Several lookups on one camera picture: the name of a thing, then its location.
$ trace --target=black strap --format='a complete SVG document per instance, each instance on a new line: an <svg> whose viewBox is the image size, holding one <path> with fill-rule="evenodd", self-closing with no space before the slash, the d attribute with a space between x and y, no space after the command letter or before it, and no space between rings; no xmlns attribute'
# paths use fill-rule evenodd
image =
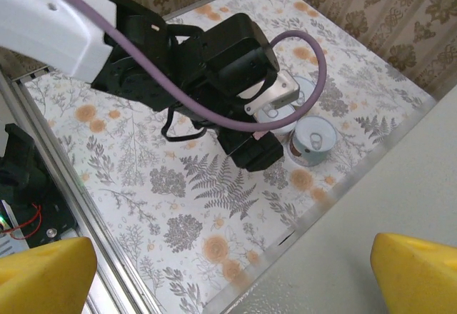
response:
<svg viewBox="0 0 457 314"><path fill-rule="evenodd" d="M266 72L265 81L263 82L262 87L258 90L256 95L254 95L252 98L240 98L238 96L235 96L234 98L228 98L227 102L229 102L233 106L245 106L248 103L251 103L252 101L256 100L268 88L274 85L277 77L278 74L273 69L268 69L268 71Z"/></svg>
<svg viewBox="0 0 457 314"><path fill-rule="evenodd" d="M195 134L190 134L188 136L170 137L167 133L169 132L170 126L173 123L173 117L174 117L174 109L169 108L168 116L166 117L166 123L165 123L164 127L162 127L162 129L161 129L162 136L164 136L167 141L170 141L172 143L176 143L179 141L191 141L193 139L201 138L205 135L206 128L203 128L200 132L195 133Z"/></svg>

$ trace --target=yellow object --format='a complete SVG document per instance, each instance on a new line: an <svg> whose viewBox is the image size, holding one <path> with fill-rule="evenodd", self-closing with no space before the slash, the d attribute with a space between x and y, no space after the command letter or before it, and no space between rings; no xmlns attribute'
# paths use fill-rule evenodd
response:
<svg viewBox="0 0 457 314"><path fill-rule="evenodd" d="M0 258L0 312L81 314L96 272L88 238L71 238Z"/></svg>
<svg viewBox="0 0 457 314"><path fill-rule="evenodd" d="M391 314L457 313L457 248L379 233L371 267Z"/></svg>

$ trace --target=screw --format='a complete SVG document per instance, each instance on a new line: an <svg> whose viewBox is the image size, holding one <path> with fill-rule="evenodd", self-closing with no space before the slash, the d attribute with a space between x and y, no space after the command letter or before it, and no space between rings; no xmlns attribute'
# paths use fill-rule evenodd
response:
<svg viewBox="0 0 457 314"><path fill-rule="evenodd" d="M46 231L46 235L49 237L49 238L54 238L55 236L57 236L57 229L55 228L50 228Z"/></svg>

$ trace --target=purple cable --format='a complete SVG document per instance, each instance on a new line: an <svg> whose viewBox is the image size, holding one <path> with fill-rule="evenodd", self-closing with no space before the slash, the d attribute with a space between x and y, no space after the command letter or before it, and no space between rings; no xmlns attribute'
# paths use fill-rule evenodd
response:
<svg viewBox="0 0 457 314"><path fill-rule="evenodd" d="M243 132L259 132L259 131L271 131L276 130L284 126L293 123L294 121L299 120L304 116L311 107L316 103L317 99L323 91L323 86L326 82L327 76L327 64L325 56L322 52L321 47L318 42L311 37L306 32L302 31L286 31L282 34L279 34L273 41L271 41L271 46L275 46L279 41L289 37L298 37L308 42L311 48L316 54L318 61L318 78L316 82L316 87L309 97L309 99L296 110L295 113L287 116L281 120L270 122L270 123L245 123L243 121L235 121L225 116L221 116L213 111L210 111L206 107L202 106L198 102L190 98L186 93L184 93L178 86L176 86L169 78L167 78L155 65L149 61L143 53L138 50L120 31L113 27L103 16L101 16L97 11L90 7L84 0L64 0L68 4L72 5L75 9L80 11L84 16L89 18L95 25L100 29L105 31L114 41L119 44L128 54L130 54L134 60L143 67L148 74L157 81L166 91L168 91L176 100L181 102L185 107L191 109L193 112L206 118L209 121L220 125L222 127L230 128L235 131Z"/></svg>

